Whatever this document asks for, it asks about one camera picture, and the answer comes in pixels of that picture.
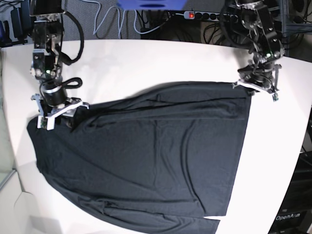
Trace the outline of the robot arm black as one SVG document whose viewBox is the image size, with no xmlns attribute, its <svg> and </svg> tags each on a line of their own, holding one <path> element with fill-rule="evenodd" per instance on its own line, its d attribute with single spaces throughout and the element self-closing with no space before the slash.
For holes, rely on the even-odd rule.
<svg viewBox="0 0 312 234">
<path fill-rule="evenodd" d="M 31 75 L 39 82 L 39 93 L 32 95 L 39 108 L 37 128 L 53 130 L 61 116 L 73 117 L 80 106 L 89 107 L 80 98 L 68 97 L 68 89 L 82 86 L 81 78 L 62 79 L 63 65 L 79 61 L 84 49 L 84 33 L 78 20 L 66 10 L 66 1 L 32 0 L 30 16 L 35 18 L 32 40 Z M 71 59 L 62 52 L 64 26 L 67 16 L 76 25 L 80 38 L 78 55 Z"/>
<path fill-rule="evenodd" d="M 231 4 L 240 10 L 242 26 L 247 35 L 232 28 L 233 20 L 226 20 Z M 273 101 L 278 101 L 278 72 L 281 65 L 276 61 L 284 56 L 284 47 L 279 39 L 267 5 L 262 0 L 226 0 L 220 11 L 220 28 L 228 42 L 240 49 L 248 50 L 253 59 L 248 65 L 238 69 L 239 80 L 233 87 L 244 86 L 252 94 L 266 92 Z"/>
</svg>

